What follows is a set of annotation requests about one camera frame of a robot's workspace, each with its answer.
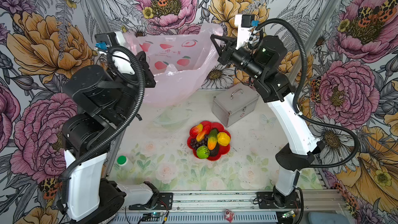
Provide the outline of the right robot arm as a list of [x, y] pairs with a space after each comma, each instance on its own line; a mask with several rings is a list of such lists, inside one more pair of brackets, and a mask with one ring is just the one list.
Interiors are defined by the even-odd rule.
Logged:
[[287, 49], [277, 36], [264, 37], [253, 55], [245, 47], [238, 47], [235, 38], [213, 34], [210, 39], [221, 64], [232, 63], [254, 79], [254, 88], [285, 132], [288, 144], [275, 156], [280, 166], [278, 180], [273, 195], [266, 200], [266, 203], [285, 208], [296, 199], [301, 170], [309, 167], [315, 159], [314, 153], [324, 147], [301, 115], [294, 111], [297, 106], [293, 101], [295, 89], [287, 76], [277, 71]]

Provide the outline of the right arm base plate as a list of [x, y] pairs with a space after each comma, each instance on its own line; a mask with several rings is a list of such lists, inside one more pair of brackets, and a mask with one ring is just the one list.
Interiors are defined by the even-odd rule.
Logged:
[[259, 191], [256, 193], [256, 198], [260, 209], [298, 209], [301, 207], [300, 196], [295, 190], [288, 196], [279, 192]]

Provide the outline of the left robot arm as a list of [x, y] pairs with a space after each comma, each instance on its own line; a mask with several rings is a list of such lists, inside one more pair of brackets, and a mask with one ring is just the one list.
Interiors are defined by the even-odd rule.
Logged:
[[62, 127], [66, 170], [57, 206], [72, 224], [100, 224], [125, 208], [125, 200], [147, 204], [155, 192], [149, 183], [124, 186], [106, 178], [104, 162], [117, 152], [111, 143], [139, 117], [145, 89], [156, 84], [145, 52], [115, 46], [106, 54], [108, 69], [86, 66], [63, 86], [78, 114]]

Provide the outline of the pink plastic bag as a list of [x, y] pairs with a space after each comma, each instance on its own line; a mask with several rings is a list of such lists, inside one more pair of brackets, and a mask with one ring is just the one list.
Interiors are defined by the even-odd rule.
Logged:
[[217, 24], [204, 24], [198, 34], [148, 35], [123, 33], [124, 46], [134, 54], [143, 51], [156, 85], [145, 90], [144, 104], [175, 105], [202, 87], [208, 73], [218, 65], [219, 55], [210, 37], [222, 35]]

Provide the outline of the green orange papaya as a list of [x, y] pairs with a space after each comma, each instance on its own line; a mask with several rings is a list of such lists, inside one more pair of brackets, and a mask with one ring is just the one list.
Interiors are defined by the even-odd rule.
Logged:
[[208, 140], [207, 140], [207, 148], [212, 151], [216, 148], [218, 144], [218, 130], [216, 128], [212, 129], [208, 135]]

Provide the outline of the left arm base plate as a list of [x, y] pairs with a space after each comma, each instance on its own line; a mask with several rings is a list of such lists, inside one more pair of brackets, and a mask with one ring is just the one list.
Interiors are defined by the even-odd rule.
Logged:
[[130, 205], [127, 209], [130, 211], [171, 210], [173, 206], [173, 197], [173, 193], [161, 192], [152, 196], [147, 203]]

